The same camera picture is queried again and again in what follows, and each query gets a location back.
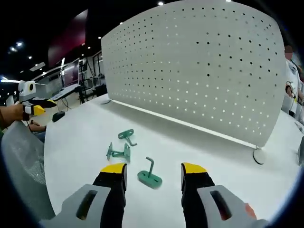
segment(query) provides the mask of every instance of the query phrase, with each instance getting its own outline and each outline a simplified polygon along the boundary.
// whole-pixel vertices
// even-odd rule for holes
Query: desk
[[[51,100],[53,101],[59,101],[67,96],[69,96],[70,94],[74,93],[74,92],[78,92],[79,93],[79,98],[81,103],[84,103],[85,100],[83,98],[83,95],[80,91],[80,85],[79,84],[74,84],[74,85],[70,85],[66,88],[64,88],[63,90],[61,90],[58,94],[56,94],[55,96],[53,96],[51,98]]]
[[[296,151],[302,133],[294,120],[280,113],[266,146],[264,165],[252,158],[252,149],[187,126],[110,102],[107,95],[72,109],[47,126],[44,163],[47,190],[54,212],[84,184],[92,184],[101,168],[123,162],[106,159],[110,142],[123,150],[118,133],[134,129],[128,164],[124,228],[185,227],[181,207],[181,163],[207,169],[215,184],[224,185],[255,210],[258,218],[271,219],[285,201],[297,176]],[[137,180],[149,170],[163,184],[153,190]]]

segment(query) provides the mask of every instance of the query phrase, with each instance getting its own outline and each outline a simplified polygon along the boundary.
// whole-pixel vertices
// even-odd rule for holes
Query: green metal bracket
[[[130,140],[130,136],[134,134],[134,130],[133,129],[130,129],[130,130],[127,130],[125,132],[121,132],[118,134],[118,138],[119,139],[126,139],[127,142],[130,144],[130,146],[136,146],[137,143],[132,143],[131,140]]]
[[[150,188],[156,189],[162,185],[162,179],[154,174],[152,174],[154,161],[152,158],[146,157],[149,161],[151,161],[150,170],[148,171],[140,171],[137,174],[139,181]]]
[[[130,150],[130,147],[127,143],[124,144],[124,151],[123,152],[114,151],[113,150],[113,145],[112,145],[112,143],[110,143],[108,152],[106,154],[106,157],[107,157],[108,160],[110,160],[111,155],[112,155],[112,157],[124,157],[127,160],[127,162],[131,161],[131,150]]]

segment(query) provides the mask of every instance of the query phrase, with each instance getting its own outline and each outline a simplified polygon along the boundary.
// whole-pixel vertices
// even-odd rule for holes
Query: perforated white panel
[[[277,23],[224,0],[178,1],[102,38],[111,99],[264,146],[284,97]]]

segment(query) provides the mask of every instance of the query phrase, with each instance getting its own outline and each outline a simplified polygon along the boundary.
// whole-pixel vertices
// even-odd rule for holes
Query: person
[[[22,104],[15,104],[8,107],[0,107],[0,128],[1,130],[9,127],[15,120],[17,121],[28,121],[29,115],[23,111]],[[33,132],[40,141],[44,143],[46,126],[40,126],[35,121],[31,120],[28,128]]]
[[[289,109],[289,115],[292,117],[296,113],[296,103],[303,102],[304,96],[301,91],[301,81],[299,77],[299,72],[297,66],[291,61],[293,56],[292,47],[287,45],[285,46],[285,58],[286,58],[286,85],[285,91],[290,98],[292,98],[292,104]]]

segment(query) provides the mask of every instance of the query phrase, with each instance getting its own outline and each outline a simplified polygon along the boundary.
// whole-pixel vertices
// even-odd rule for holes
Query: computer monitor
[[[71,62],[62,69],[63,87],[79,84],[79,59]]]

